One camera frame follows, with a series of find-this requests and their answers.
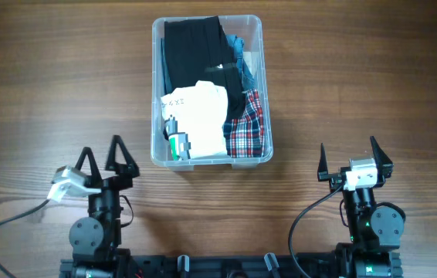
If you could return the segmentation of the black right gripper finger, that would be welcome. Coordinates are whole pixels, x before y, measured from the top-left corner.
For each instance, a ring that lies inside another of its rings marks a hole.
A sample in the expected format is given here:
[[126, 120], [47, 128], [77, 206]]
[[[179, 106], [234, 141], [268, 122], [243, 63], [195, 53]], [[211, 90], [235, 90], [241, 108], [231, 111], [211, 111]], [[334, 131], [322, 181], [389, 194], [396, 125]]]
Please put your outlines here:
[[370, 136], [370, 142], [378, 174], [390, 178], [394, 167], [393, 161], [383, 152], [374, 136]]
[[330, 173], [327, 166], [326, 152], [324, 144], [320, 144], [320, 160], [317, 169], [317, 179], [318, 181], [340, 181], [340, 173]]

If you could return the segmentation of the white pixel print t-shirt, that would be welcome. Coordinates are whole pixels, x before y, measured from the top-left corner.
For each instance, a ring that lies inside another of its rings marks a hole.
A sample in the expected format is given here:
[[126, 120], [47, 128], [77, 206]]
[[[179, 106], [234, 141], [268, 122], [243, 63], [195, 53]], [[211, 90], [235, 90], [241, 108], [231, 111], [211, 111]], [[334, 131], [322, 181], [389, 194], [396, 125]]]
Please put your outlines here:
[[175, 161], [227, 155], [223, 125], [228, 96], [223, 86], [198, 81], [161, 98], [164, 130]]

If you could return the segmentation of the red navy plaid shirt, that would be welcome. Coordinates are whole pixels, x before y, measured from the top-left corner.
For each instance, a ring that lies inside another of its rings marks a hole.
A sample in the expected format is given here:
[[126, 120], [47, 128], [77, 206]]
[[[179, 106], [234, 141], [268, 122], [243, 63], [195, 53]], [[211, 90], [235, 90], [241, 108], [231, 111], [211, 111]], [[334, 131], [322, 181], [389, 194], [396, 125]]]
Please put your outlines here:
[[231, 158], [260, 158], [264, 150], [263, 108], [257, 89], [245, 92], [246, 106], [238, 119], [224, 123], [226, 150]]

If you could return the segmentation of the black garment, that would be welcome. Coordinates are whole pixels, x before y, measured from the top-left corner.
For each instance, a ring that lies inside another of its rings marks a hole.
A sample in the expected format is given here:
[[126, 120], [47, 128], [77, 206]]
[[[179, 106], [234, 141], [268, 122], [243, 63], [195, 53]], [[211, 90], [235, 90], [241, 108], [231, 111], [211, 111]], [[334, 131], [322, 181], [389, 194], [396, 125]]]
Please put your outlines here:
[[217, 16], [164, 24], [164, 57], [171, 88], [210, 81], [223, 86], [228, 97], [229, 120], [246, 107], [241, 75]]

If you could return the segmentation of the blue denim jeans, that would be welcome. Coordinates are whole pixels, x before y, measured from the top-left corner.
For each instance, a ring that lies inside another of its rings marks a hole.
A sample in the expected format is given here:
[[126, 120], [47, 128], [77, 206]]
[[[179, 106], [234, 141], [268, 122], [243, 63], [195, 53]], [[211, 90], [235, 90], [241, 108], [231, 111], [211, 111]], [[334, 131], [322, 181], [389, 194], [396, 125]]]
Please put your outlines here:
[[[249, 70], [248, 63], [246, 62], [246, 53], [244, 52], [245, 41], [243, 38], [237, 35], [227, 35], [227, 43], [233, 48], [234, 57], [236, 60], [236, 67], [239, 71], [239, 76], [242, 81], [242, 88], [244, 91], [254, 88], [255, 79]], [[164, 93], [169, 94], [173, 91], [170, 76], [168, 73], [167, 63], [164, 53], [164, 40], [161, 40], [161, 65], [164, 78]]]

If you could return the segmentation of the cream white cloth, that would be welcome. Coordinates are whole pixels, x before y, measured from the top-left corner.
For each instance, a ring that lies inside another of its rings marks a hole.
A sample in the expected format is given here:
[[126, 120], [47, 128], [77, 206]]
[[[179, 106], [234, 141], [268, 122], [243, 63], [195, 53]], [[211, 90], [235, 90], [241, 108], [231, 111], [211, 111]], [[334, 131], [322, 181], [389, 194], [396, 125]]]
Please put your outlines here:
[[256, 78], [258, 68], [259, 68], [259, 53], [258, 52], [250, 52], [245, 51], [243, 53], [243, 60], [246, 63], [249, 72], [253, 78]]

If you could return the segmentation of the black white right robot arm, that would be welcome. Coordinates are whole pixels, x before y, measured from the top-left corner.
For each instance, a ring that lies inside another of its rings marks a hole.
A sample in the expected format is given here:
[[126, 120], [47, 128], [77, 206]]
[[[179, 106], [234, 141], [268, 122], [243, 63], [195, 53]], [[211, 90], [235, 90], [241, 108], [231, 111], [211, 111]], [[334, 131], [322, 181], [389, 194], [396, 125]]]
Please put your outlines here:
[[339, 243], [328, 261], [317, 270], [321, 277], [403, 276], [400, 254], [406, 215], [397, 205], [376, 202], [374, 190], [391, 177], [394, 163], [383, 152], [374, 137], [370, 137], [373, 155], [350, 159], [349, 165], [330, 173], [324, 146], [320, 147], [317, 169], [319, 181], [327, 181], [332, 193], [343, 195], [346, 227], [351, 241]]

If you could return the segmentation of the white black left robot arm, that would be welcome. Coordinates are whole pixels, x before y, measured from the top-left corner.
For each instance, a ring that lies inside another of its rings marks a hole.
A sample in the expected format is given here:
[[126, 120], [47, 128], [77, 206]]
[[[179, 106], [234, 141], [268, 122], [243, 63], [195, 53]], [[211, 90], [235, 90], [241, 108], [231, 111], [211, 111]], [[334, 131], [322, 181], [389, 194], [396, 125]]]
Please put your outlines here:
[[95, 192], [88, 194], [88, 216], [77, 220], [69, 231], [73, 258], [63, 260], [60, 277], [129, 277], [131, 254], [121, 249], [121, 229], [130, 225], [120, 220], [123, 207], [120, 192], [133, 187], [140, 176], [139, 167], [119, 135], [114, 135], [105, 169], [113, 176], [102, 178], [90, 147], [85, 147], [74, 167], [80, 171], [83, 162], [90, 163], [85, 186]]

